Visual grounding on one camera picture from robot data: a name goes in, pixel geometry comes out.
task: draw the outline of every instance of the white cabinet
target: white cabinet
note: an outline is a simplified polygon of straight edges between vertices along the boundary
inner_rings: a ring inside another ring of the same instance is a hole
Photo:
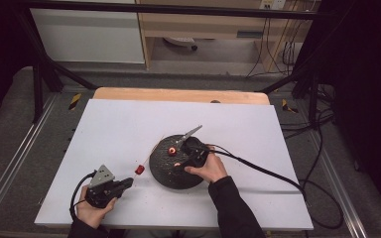
[[[53,60],[144,63],[136,13],[32,9],[32,14]]]

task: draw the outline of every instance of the round disc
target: round disc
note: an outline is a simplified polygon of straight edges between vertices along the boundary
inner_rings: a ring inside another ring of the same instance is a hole
[[[176,163],[188,160],[188,155],[176,148],[176,141],[183,135],[163,139],[150,156],[150,170],[156,181],[172,189],[187,189],[200,184],[203,179],[185,171],[175,171]],[[169,156],[169,148],[175,147],[175,156]]]

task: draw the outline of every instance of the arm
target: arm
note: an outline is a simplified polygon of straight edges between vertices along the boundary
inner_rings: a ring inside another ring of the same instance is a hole
[[[186,167],[185,171],[209,182],[208,192],[218,211],[218,226],[223,238],[265,237],[218,156],[210,153],[202,168]]]
[[[101,220],[107,212],[111,211],[116,202],[113,198],[105,208],[95,208],[85,201],[87,186],[82,187],[81,201],[77,207],[77,218],[73,221],[68,238],[106,238],[107,231],[100,225]]]

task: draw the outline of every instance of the white table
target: white table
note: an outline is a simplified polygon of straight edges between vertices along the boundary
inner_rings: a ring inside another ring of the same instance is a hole
[[[194,134],[201,141],[297,181],[273,106],[91,99],[35,223],[70,226],[70,198],[85,175],[104,164],[116,180],[133,178],[162,137],[183,134],[197,125],[203,126]],[[221,158],[265,230],[313,229],[295,187]],[[169,189],[153,178],[148,162],[144,166],[146,170],[135,177],[102,224],[127,229],[217,227],[206,182],[185,190]]]

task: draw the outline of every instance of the person's left hand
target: person's left hand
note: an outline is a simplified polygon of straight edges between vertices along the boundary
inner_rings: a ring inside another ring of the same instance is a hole
[[[79,201],[82,201],[82,200],[84,201],[80,202],[76,206],[77,217],[79,220],[83,221],[85,224],[91,226],[94,229],[97,229],[101,223],[101,220],[104,218],[104,215],[113,209],[114,203],[116,202],[117,198],[114,197],[113,199],[111,199],[105,208],[96,208],[90,205],[85,200],[85,194],[87,189],[88,189],[87,185],[82,187]]]

